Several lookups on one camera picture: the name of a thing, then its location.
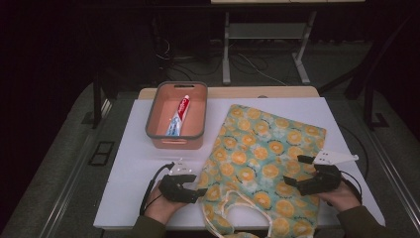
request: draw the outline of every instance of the table leg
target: table leg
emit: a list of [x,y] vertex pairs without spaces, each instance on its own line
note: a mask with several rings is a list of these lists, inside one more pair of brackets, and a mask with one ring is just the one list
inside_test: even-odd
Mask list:
[[303,57],[303,53],[305,51],[306,45],[308,44],[309,41],[309,36],[311,34],[312,31],[312,27],[315,21],[315,17],[316,17],[316,11],[311,12],[311,15],[309,16],[309,20],[308,23],[305,27],[305,30],[303,32],[302,35],[302,44],[300,46],[300,50],[298,53],[293,53],[293,60],[294,60],[294,64],[296,65],[296,69],[299,73],[300,79],[302,80],[302,83],[304,84],[308,84],[311,81],[309,80],[308,74],[306,73],[305,67],[303,66],[303,62],[302,62],[302,57]]
[[225,19],[225,41],[223,51],[223,85],[231,84],[231,70],[229,68],[229,12],[226,13]]

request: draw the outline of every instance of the black cable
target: black cable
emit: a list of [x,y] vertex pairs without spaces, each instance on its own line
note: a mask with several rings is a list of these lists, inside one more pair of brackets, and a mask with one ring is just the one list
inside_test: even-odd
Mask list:
[[347,132],[349,132],[358,141],[359,145],[361,145],[362,149],[364,150],[364,154],[365,154],[365,158],[366,158],[366,162],[367,162],[367,168],[366,168],[365,174],[364,174],[364,179],[366,180],[368,178],[368,170],[369,170],[368,151],[367,151],[366,147],[364,146],[362,141],[355,135],[355,133],[353,133],[351,130],[349,130],[347,127],[341,125],[340,123],[337,123],[337,125],[339,125],[339,127],[343,128]]
[[160,169],[158,169],[157,173],[155,174],[154,178],[149,182],[149,186],[148,189],[146,190],[145,196],[143,197],[143,201],[142,201],[142,205],[140,206],[140,215],[144,215],[145,211],[146,211],[146,202],[148,201],[149,195],[151,194],[152,188],[154,188],[156,179],[158,177],[158,175],[160,174],[161,171],[163,171],[164,169],[172,169],[172,167],[175,165],[174,162],[172,162],[171,164],[166,164],[162,167],[160,167]]
[[359,191],[360,191],[360,193],[361,193],[361,197],[362,197],[362,186],[361,186],[361,184],[358,182],[358,180],[356,179],[356,178],[354,178],[352,175],[350,175],[349,173],[347,173],[347,172],[344,172],[344,171],[340,171],[342,174],[345,174],[345,175],[347,175],[347,176],[349,176],[349,177],[351,177],[357,184],[358,184],[358,187],[359,187]]

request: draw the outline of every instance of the person's hand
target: person's hand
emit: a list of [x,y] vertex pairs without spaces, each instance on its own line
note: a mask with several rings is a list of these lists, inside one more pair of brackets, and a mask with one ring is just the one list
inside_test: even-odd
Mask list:
[[160,181],[154,187],[148,198],[145,216],[150,217],[163,225],[169,221],[170,217],[187,203],[174,202],[167,200],[158,189]]
[[318,196],[331,203],[339,212],[361,206],[352,190],[342,181],[333,191],[318,193]]

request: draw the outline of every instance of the metal stand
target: metal stand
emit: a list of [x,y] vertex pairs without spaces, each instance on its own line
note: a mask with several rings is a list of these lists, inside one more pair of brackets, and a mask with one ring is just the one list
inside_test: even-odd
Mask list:
[[229,39],[300,39],[302,41],[300,49],[297,53],[293,53],[292,57],[302,83],[310,83],[308,74],[303,66],[302,57],[309,41],[315,17],[316,11],[313,11],[306,23],[231,24],[229,22],[229,12],[226,12],[223,52],[223,84],[231,84],[231,73],[229,67]]
[[309,36],[312,31],[315,17],[316,17],[316,12],[315,11],[311,12],[311,15],[309,16],[308,23],[305,27],[305,30],[302,36],[302,45],[300,46],[299,53],[292,54],[297,72],[299,73],[300,79],[302,80],[302,83],[304,84],[308,84],[311,82],[309,80],[308,74],[306,73],[305,67],[303,66],[302,57],[303,57],[303,52],[305,51],[306,45],[308,44],[308,41],[309,41]]

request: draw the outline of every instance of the floor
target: floor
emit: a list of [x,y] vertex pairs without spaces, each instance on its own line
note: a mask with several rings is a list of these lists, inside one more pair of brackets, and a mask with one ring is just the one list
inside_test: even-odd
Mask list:
[[[208,86],[222,84],[220,42],[213,42],[208,60],[197,60],[188,53],[176,53],[174,64],[167,69],[167,80],[199,80]],[[291,59],[295,42],[243,42],[231,44],[231,86],[301,85]],[[311,80],[319,88],[358,65],[365,57],[369,43],[317,43],[307,47],[303,63]],[[374,112],[381,113],[387,128],[369,130],[362,121],[363,96],[347,100],[343,92],[347,82],[323,93],[342,129],[352,154],[360,156],[358,166],[367,174],[367,184],[376,198],[386,225],[401,237],[420,237],[419,142],[377,93]],[[112,169],[118,145],[136,91],[121,91],[118,98],[103,106],[103,120],[96,129],[85,124],[93,110],[92,85],[74,102],[39,171],[34,177],[3,231],[9,237],[123,237],[126,231],[103,231],[93,227],[93,220],[103,189]],[[114,142],[110,160],[104,167],[88,165],[101,141]],[[341,229],[321,230],[316,237],[343,237]],[[168,237],[197,234],[169,233]],[[211,235],[200,233],[200,237]]]

